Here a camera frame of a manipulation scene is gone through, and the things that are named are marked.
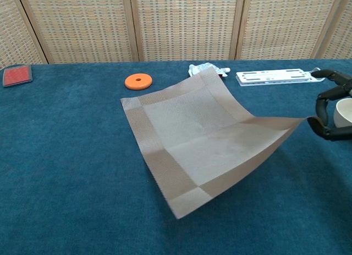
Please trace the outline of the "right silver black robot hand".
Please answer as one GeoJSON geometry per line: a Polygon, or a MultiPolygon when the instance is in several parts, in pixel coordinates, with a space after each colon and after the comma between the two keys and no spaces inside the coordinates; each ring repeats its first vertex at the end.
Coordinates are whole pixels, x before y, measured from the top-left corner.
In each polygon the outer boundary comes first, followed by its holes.
{"type": "Polygon", "coordinates": [[[314,78],[327,78],[337,85],[318,94],[316,99],[316,116],[308,117],[309,126],[319,137],[330,140],[351,140],[351,126],[328,128],[327,105],[329,101],[339,100],[351,96],[351,76],[342,72],[323,69],[311,73],[314,78]]]}

